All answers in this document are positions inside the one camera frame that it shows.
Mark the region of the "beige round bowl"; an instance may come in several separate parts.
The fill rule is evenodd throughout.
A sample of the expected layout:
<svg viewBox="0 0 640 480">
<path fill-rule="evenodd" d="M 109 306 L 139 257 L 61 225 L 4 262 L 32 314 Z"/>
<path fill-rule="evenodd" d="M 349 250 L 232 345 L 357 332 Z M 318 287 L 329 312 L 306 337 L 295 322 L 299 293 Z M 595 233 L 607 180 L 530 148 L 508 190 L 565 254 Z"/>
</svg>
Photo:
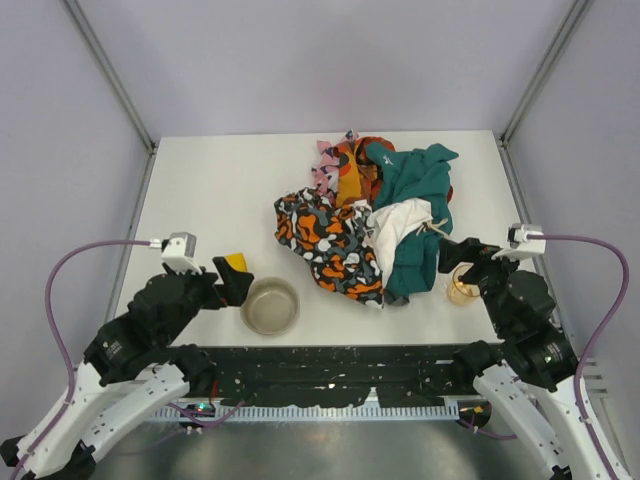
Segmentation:
<svg viewBox="0 0 640 480">
<path fill-rule="evenodd" d="M 251 331 L 273 336 L 294 325 L 299 309 L 299 295 L 290 283 L 281 278 L 266 277 L 253 282 L 240 315 Z"/>
</svg>

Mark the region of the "teal cloth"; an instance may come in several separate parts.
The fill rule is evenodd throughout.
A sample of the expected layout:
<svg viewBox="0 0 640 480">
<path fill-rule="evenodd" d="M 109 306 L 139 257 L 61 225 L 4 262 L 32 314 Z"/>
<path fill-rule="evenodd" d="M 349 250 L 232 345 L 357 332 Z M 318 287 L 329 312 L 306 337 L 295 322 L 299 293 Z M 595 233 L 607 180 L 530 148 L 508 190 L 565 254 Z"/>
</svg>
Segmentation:
<svg viewBox="0 0 640 480">
<path fill-rule="evenodd" d="M 382 173 L 370 225 L 384 300 L 401 306 L 435 285 L 439 242 L 453 230 L 450 170 L 459 154 L 439 143 L 398 152 L 373 143 L 366 155 Z"/>
</svg>

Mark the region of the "left aluminium frame post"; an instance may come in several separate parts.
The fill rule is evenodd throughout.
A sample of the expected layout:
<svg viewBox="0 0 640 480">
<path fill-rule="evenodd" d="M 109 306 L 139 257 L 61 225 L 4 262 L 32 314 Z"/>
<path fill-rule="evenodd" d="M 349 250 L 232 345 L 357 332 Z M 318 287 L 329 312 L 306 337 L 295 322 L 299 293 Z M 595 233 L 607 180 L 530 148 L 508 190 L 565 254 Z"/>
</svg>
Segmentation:
<svg viewBox="0 0 640 480">
<path fill-rule="evenodd" d="M 117 103 L 122 108 L 137 137 L 147 153 L 154 152 L 156 142 L 150 135 L 144 121 L 131 99 L 120 75 L 117 73 L 111 59 L 96 34 L 89 18 L 80 3 L 76 0 L 61 0 L 61 6 L 68 15 L 72 25 L 77 30 L 89 54 L 96 63 L 98 70 L 105 79 Z"/>
</svg>

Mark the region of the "transparent orange cup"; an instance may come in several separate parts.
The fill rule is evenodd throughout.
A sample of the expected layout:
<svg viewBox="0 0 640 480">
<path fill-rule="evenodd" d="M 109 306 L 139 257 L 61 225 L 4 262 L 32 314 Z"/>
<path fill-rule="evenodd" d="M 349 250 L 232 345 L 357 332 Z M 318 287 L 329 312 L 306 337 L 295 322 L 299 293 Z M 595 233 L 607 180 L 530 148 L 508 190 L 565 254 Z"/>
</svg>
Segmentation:
<svg viewBox="0 0 640 480">
<path fill-rule="evenodd" d="M 462 281 L 462 277 L 470 269 L 470 264 L 460 265 L 454 270 L 451 276 L 447 295 L 454 305 L 466 306 L 480 298 L 480 290 L 477 285 L 466 284 Z"/>
</svg>

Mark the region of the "aluminium frame post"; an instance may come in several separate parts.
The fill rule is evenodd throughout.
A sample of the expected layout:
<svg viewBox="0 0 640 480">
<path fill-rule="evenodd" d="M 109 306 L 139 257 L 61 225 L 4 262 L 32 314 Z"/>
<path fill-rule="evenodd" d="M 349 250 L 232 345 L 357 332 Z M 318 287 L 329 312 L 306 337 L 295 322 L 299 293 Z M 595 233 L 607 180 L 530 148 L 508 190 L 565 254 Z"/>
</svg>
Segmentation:
<svg viewBox="0 0 640 480">
<path fill-rule="evenodd" d="M 80 3 L 76 0 L 61 0 L 61 6 L 68 15 L 72 25 L 77 30 L 89 54 L 96 63 L 98 70 L 105 79 L 117 103 L 122 108 L 137 137 L 147 153 L 154 152 L 156 142 L 150 135 L 144 121 L 131 99 L 120 75 L 117 73 L 111 59 L 96 34 L 89 18 Z"/>
<path fill-rule="evenodd" d="M 501 145 L 504 148 L 512 143 L 522 121 L 542 92 L 593 4 L 593 0 L 574 0 L 571 2 L 569 10 L 553 35 L 504 131 L 499 136 Z"/>
</svg>

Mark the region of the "camouflage orange black cloth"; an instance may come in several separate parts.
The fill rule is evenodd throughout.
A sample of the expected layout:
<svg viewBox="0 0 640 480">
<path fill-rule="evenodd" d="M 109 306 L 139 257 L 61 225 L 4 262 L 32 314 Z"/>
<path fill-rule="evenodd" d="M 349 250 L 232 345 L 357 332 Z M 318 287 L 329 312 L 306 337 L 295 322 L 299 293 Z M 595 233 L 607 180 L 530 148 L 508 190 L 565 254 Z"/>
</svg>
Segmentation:
<svg viewBox="0 0 640 480">
<path fill-rule="evenodd" d="M 306 187 L 277 199 L 274 210 L 276 240 L 305 261 L 316 285 L 367 307 L 384 307 L 367 201 L 335 207 Z"/>
</svg>

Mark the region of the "yellow block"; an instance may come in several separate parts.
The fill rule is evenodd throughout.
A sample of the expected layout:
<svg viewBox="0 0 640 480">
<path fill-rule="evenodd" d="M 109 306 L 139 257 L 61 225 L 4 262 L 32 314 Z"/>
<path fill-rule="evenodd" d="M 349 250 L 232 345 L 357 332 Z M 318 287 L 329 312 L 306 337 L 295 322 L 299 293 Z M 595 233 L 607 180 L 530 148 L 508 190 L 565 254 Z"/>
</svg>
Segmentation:
<svg viewBox="0 0 640 480">
<path fill-rule="evenodd" d="M 229 254 L 224 259 L 233 270 L 243 273 L 248 272 L 247 263 L 242 253 Z"/>
</svg>

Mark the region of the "pink patterned cloth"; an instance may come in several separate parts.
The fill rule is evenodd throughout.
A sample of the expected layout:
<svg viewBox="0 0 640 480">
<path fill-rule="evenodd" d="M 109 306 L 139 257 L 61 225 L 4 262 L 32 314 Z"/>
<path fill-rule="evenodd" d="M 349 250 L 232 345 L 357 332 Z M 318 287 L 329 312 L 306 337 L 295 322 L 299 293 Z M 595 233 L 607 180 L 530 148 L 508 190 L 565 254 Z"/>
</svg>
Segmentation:
<svg viewBox="0 0 640 480">
<path fill-rule="evenodd" d="M 317 140 L 316 148 L 320 157 L 311 167 L 312 186 L 329 200 L 335 202 L 338 190 L 340 160 L 334 156 L 334 145 L 330 142 Z"/>
</svg>

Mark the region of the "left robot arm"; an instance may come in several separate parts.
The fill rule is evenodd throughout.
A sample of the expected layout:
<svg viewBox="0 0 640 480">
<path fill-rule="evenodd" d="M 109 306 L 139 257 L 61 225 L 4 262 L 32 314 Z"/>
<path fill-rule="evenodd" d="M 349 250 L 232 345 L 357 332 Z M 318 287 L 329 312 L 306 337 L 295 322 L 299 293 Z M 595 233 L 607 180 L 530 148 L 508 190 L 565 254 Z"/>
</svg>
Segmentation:
<svg viewBox="0 0 640 480">
<path fill-rule="evenodd" d="M 107 322 L 72 372 L 73 382 L 28 434 L 5 440 L 1 458 L 22 479 L 87 479 L 134 428 L 163 406 L 210 391 L 215 366 L 194 344 L 174 340 L 201 310 L 239 307 L 254 276 L 224 257 L 213 272 L 152 277 Z"/>
</svg>

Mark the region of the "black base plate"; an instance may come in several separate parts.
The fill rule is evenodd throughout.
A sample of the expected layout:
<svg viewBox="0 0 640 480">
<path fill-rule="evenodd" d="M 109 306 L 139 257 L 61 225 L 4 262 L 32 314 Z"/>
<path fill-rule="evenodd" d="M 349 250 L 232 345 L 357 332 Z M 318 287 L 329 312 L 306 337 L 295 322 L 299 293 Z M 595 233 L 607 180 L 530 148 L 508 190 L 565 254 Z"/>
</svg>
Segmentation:
<svg viewBox="0 0 640 480">
<path fill-rule="evenodd" d="M 214 374 L 189 399 L 234 406 L 346 408 L 374 393 L 383 407 L 439 406 L 476 397 L 454 371 L 462 346 L 210 347 Z"/>
</svg>

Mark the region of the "right aluminium frame post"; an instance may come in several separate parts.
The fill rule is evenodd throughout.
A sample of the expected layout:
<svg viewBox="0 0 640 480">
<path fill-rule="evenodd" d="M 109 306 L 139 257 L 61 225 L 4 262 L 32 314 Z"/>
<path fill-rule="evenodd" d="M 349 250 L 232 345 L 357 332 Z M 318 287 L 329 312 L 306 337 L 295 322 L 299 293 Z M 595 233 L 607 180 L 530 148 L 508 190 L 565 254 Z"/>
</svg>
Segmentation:
<svg viewBox="0 0 640 480">
<path fill-rule="evenodd" d="M 569 10 L 553 35 L 504 131 L 499 136 L 501 145 L 504 148 L 512 143 L 522 121 L 542 92 L 593 4 L 593 0 L 574 0 L 571 2 Z"/>
</svg>

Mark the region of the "white cloth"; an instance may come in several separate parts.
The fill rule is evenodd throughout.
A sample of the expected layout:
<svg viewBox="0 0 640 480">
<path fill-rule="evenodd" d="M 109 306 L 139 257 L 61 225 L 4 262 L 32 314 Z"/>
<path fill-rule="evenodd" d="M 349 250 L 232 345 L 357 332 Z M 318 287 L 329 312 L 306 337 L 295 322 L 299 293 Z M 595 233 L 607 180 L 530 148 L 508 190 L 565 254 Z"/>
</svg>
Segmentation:
<svg viewBox="0 0 640 480">
<path fill-rule="evenodd" d="M 420 198 L 394 203 L 369 215 L 367 232 L 376 262 L 381 269 L 383 286 L 387 285 L 391 276 L 399 244 L 432 219 L 431 203 Z"/>
</svg>

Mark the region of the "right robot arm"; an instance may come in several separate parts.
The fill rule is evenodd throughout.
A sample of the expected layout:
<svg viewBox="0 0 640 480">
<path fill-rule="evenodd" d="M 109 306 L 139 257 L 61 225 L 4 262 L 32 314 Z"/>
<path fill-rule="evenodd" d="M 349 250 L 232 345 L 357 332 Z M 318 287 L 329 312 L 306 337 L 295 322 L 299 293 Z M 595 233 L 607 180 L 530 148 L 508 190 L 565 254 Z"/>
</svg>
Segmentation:
<svg viewBox="0 0 640 480">
<path fill-rule="evenodd" d="M 501 345 L 470 343 L 453 369 L 498 412 L 530 449 L 547 479 L 628 479 L 587 399 L 586 355 L 577 355 L 552 321 L 556 307 L 545 279 L 519 264 L 544 254 L 549 235 L 514 225 L 508 246 L 476 238 L 440 241 L 438 270 L 468 265 L 463 283 L 476 286 Z"/>
</svg>

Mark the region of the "orange patterned cloth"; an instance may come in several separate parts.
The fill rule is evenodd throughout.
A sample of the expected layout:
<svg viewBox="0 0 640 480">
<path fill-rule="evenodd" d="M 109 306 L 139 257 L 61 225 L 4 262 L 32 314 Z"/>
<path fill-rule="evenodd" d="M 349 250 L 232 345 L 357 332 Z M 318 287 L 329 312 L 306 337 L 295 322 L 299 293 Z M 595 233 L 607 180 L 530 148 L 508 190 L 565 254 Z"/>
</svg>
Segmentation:
<svg viewBox="0 0 640 480">
<path fill-rule="evenodd" d="M 332 149 L 333 156 L 338 159 L 337 207 L 357 200 L 366 200 L 373 205 L 383 184 L 383 172 L 366 153 L 370 144 L 395 150 L 390 141 L 373 136 L 346 140 Z"/>
</svg>

